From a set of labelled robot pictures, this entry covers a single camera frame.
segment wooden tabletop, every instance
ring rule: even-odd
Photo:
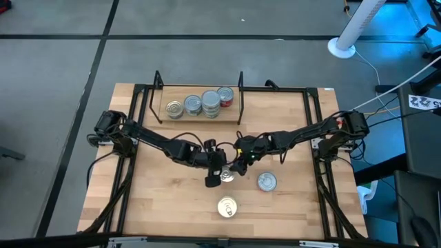
[[[117,83],[110,110],[127,113],[134,84]],[[318,89],[324,117],[338,111],[333,89]],[[157,111],[161,98],[155,94],[153,108]],[[261,132],[294,130],[307,124],[302,94],[284,92],[245,92],[245,111],[242,123],[164,122],[159,124],[147,108],[144,127],[164,136],[193,132],[202,141],[215,138],[218,143],[234,143],[236,130],[244,135]],[[134,119],[138,118],[139,108]],[[197,143],[191,136],[182,138]],[[100,147],[98,156],[111,151]],[[230,159],[235,152],[225,148]],[[341,152],[339,156],[349,160]],[[94,166],[85,198],[78,230],[84,230],[107,204],[118,158],[110,156]],[[358,200],[352,168],[344,161],[332,163],[340,208],[351,223],[367,236]],[[257,177],[272,172],[278,181],[272,192],[257,187]],[[130,199],[125,218],[124,234],[143,236],[197,236],[230,238],[323,239],[318,194],[314,178],[310,143],[291,149],[285,163],[278,156],[266,156],[254,163],[245,176],[236,175],[230,183],[206,188],[207,171],[173,163],[164,154],[148,145],[140,144]],[[233,197],[238,210],[232,218],[223,218],[217,203],[223,196]],[[112,230],[116,229],[119,205],[116,206]],[[328,206],[331,233],[335,236],[332,210]]]

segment white cable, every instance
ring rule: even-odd
[[[380,85],[380,75],[378,75],[378,71],[377,68],[375,68],[375,66],[373,66],[367,59],[365,59],[363,56],[361,56],[361,54],[359,52],[357,52],[357,50],[355,50],[356,53],[358,54],[358,56],[360,56],[360,58],[362,60],[364,60],[368,65],[370,65],[372,67],[372,69],[375,71],[375,74],[377,75],[377,82],[378,85]],[[397,117],[395,114],[392,113],[392,111],[390,109],[388,109],[386,107],[386,105],[383,103],[383,101],[381,99],[378,99],[379,102],[381,103],[381,105],[383,106],[384,109],[386,109],[388,111],[388,113],[390,113],[393,117]]]
[[[399,85],[397,85],[397,86],[391,88],[390,90],[386,91],[385,93],[381,94],[380,96],[374,97],[374,98],[372,98],[371,100],[369,100],[369,101],[367,101],[367,102],[365,102],[365,103],[360,104],[359,106],[353,108],[353,110],[356,110],[356,109],[358,109],[359,107],[362,107],[362,106],[364,106],[364,105],[366,105],[366,104],[368,104],[368,103],[370,103],[370,102],[372,102],[372,101],[375,101],[376,99],[379,99],[381,96],[384,96],[385,94],[389,94],[389,93],[391,93],[392,91],[398,89],[399,87],[405,85],[405,84],[408,83],[410,80],[414,79],[416,76],[418,76],[419,74],[421,74],[421,72],[423,72],[423,71],[425,71],[427,68],[431,67],[434,63],[436,63],[436,61],[439,61],[440,59],[441,59],[441,56],[439,56],[438,58],[436,58],[434,61],[430,62],[430,64],[426,65],[426,67],[422,68],[419,72],[417,72],[417,73],[415,73],[413,76],[409,77],[406,81],[404,81],[404,82],[400,83]]]

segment gray floor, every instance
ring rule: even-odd
[[[111,5],[111,0],[17,0],[13,10],[0,15],[0,34],[101,34]],[[352,12],[357,5],[351,4]],[[120,0],[110,34],[339,35],[349,20],[342,7],[340,0]],[[363,34],[414,35],[419,27],[410,7],[383,6]],[[0,160],[1,239],[34,235],[98,43],[0,39],[0,145],[27,156],[20,162]],[[356,47],[377,67],[384,84],[400,83],[427,64],[420,58],[427,50],[423,43],[360,41]],[[280,86],[334,87],[341,109],[375,96],[377,83],[360,58],[337,59],[326,41],[107,41],[48,235],[76,231],[85,173],[96,153],[85,135],[107,109],[114,84],[151,83],[155,70],[165,83],[231,85],[243,71],[245,85],[272,79]],[[361,110],[378,107],[375,102]],[[386,118],[380,114],[369,121]],[[399,121],[375,127],[366,141],[371,163],[404,151]],[[393,218],[393,208],[380,213],[393,203],[393,192],[374,200],[369,214]]]

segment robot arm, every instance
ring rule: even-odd
[[[337,118],[342,120],[341,127]],[[166,157],[175,163],[208,169],[208,175],[205,178],[207,187],[221,184],[220,173],[222,166],[227,164],[227,159],[223,149],[216,147],[214,139],[198,145],[177,137],[166,138],[140,126],[133,120],[127,120],[124,113],[112,110],[102,113],[94,131],[99,138],[110,139],[114,144],[114,152],[119,156],[134,155],[132,139],[135,139],[163,151]],[[242,136],[238,132],[234,148],[238,150],[240,156],[234,159],[230,169],[243,176],[248,166],[266,155],[278,154],[280,162],[283,163],[287,151],[296,144],[325,135],[332,136],[319,142],[318,156],[324,159],[333,158],[341,145],[350,140],[364,138],[368,133],[369,128],[364,115],[356,111],[337,112],[324,121],[290,132],[266,132],[257,137]]]

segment silver can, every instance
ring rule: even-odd
[[[220,179],[225,183],[231,182],[234,179],[234,172],[230,171],[228,166],[222,166]]]
[[[277,179],[271,172],[263,172],[257,179],[259,188],[264,192],[270,192],[277,186]]]
[[[184,107],[178,101],[171,101],[165,107],[167,114],[172,119],[179,119],[184,114]]]
[[[184,100],[184,107],[187,114],[197,116],[202,112],[202,101],[197,95],[189,95]]]
[[[223,217],[232,217],[237,211],[236,201],[230,196],[222,197],[218,203],[218,211]]]
[[[221,96],[214,90],[207,90],[202,94],[202,106],[206,110],[217,110],[221,106]]]
[[[220,87],[218,89],[220,96],[220,106],[229,107],[233,104],[234,91],[230,87]]]
[[[207,118],[216,118],[218,115],[219,115],[219,113],[221,112],[220,110],[217,110],[217,111],[215,111],[215,112],[210,112],[209,110],[205,110],[205,109],[203,109],[203,112],[204,112],[204,115],[207,117]]]

